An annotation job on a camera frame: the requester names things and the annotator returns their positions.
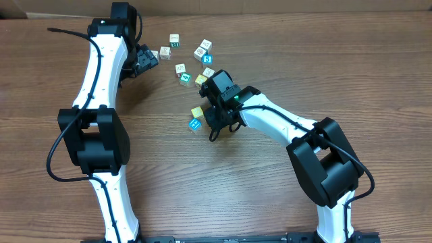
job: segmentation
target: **wooden block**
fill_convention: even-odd
[[[180,76],[186,72],[186,66],[184,65],[184,63],[175,65],[175,72],[177,74],[177,77],[180,78]]]
[[[186,87],[188,87],[189,85],[190,85],[190,79],[191,79],[191,75],[190,74],[188,74],[188,73],[183,73],[181,76],[180,76],[180,84],[181,85],[184,85],[184,86],[186,86]]]
[[[210,78],[215,73],[215,70],[212,70],[208,67],[205,68],[204,72],[202,73],[204,76]]]
[[[159,52],[159,56],[161,57],[161,59],[170,60],[171,59],[171,48],[161,47],[161,51]]]
[[[202,65],[211,65],[211,64],[213,64],[213,56],[212,55],[203,55]]]
[[[192,130],[195,134],[201,129],[202,124],[201,121],[194,118],[192,121],[189,121],[189,129]]]
[[[157,61],[159,61],[159,52],[158,51],[151,51],[153,55],[156,57]]]
[[[169,44],[173,48],[180,47],[180,36],[179,36],[179,34],[170,34],[169,35]]]
[[[196,85],[198,88],[201,88],[201,85],[202,85],[203,82],[205,82],[206,80],[207,80],[207,77],[206,77],[206,76],[203,76],[203,75],[199,74],[198,77],[196,77],[195,85]]]
[[[194,52],[194,57],[198,60],[198,61],[202,61],[203,60],[203,55],[206,55],[207,51],[202,48],[202,47],[198,47],[195,52]]]
[[[194,116],[194,118],[199,119],[199,120],[203,120],[204,119],[204,112],[201,109],[201,107],[195,107],[193,109],[190,110],[192,112],[192,115]]]
[[[200,47],[204,48],[207,50],[207,53],[210,53],[211,51],[211,47],[213,47],[213,45],[211,44],[211,41],[208,41],[206,39],[204,39],[200,45]]]

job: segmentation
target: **black joint cover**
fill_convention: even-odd
[[[129,3],[113,3],[110,18],[95,18],[88,26],[87,33],[94,37],[97,34],[114,34],[123,37],[131,52],[135,48],[136,10]]]
[[[217,97],[234,86],[231,76],[224,70],[219,70],[201,85],[201,97],[207,97],[210,104],[217,105]]]
[[[328,141],[344,149],[357,159],[338,123],[328,117],[302,138],[293,139],[286,147],[298,183],[308,197],[319,206],[333,208],[338,200],[358,187],[363,170],[341,152],[330,148],[330,153],[319,160],[314,150],[322,145],[315,139],[323,135]]]
[[[78,111],[77,107],[60,110],[57,118],[60,130],[66,128]],[[97,122],[99,132],[84,133],[82,128],[92,122]],[[63,139],[72,163],[80,166],[83,174],[110,172],[115,176],[121,165],[129,161],[129,136],[113,108],[86,109]]]

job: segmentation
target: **yellow block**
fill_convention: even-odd
[[[196,77],[195,85],[199,88],[201,88],[201,84],[207,80],[207,77],[204,75],[199,74],[198,77]]]
[[[196,118],[196,119],[202,118],[204,115],[201,107],[193,108],[193,109],[191,109],[191,112],[192,112],[192,115],[194,116],[194,118]]]

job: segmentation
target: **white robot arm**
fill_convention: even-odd
[[[216,139],[223,127],[229,126],[233,132],[232,125],[239,123],[235,130],[240,126],[255,128],[287,147],[302,189],[317,204],[317,237],[325,243],[343,243],[346,241],[345,229],[348,237],[352,237],[351,209],[348,207],[345,216],[344,205],[354,197],[363,170],[332,148],[322,161],[315,156],[321,147],[326,149],[315,136],[324,136],[356,157],[335,121],[326,118],[318,123],[298,117],[275,105],[251,86],[240,90],[223,70],[204,82],[199,93],[212,105],[204,112],[212,129],[210,141]]]
[[[109,19],[92,21],[85,38],[90,38],[97,47],[90,43],[86,75],[72,108],[61,109],[58,116],[71,160],[88,176],[98,197],[105,222],[102,242],[128,243],[137,242],[140,238],[140,225],[132,210],[126,185],[130,142],[115,112],[120,82],[158,64],[149,48],[138,44],[141,30],[135,39],[137,14],[128,3],[113,3]],[[90,126],[98,126],[99,133],[82,132]]]

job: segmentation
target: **wood grain surface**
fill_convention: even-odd
[[[47,27],[86,32],[90,19],[0,21],[0,242],[79,242],[105,233],[88,182],[62,184],[45,170],[57,113],[81,87],[89,44]],[[353,204],[353,226],[383,242],[432,242],[432,13],[303,13],[151,17],[141,43],[159,50],[180,34],[172,60],[126,80],[117,112],[130,136],[127,181],[145,236],[311,232],[317,210],[285,148],[264,134],[188,129],[205,105],[179,84],[193,52],[213,41],[227,70],[302,117],[339,122],[376,190]],[[54,172],[80,176],[64,143]],[[357,193],[369,181],[360,179]]]

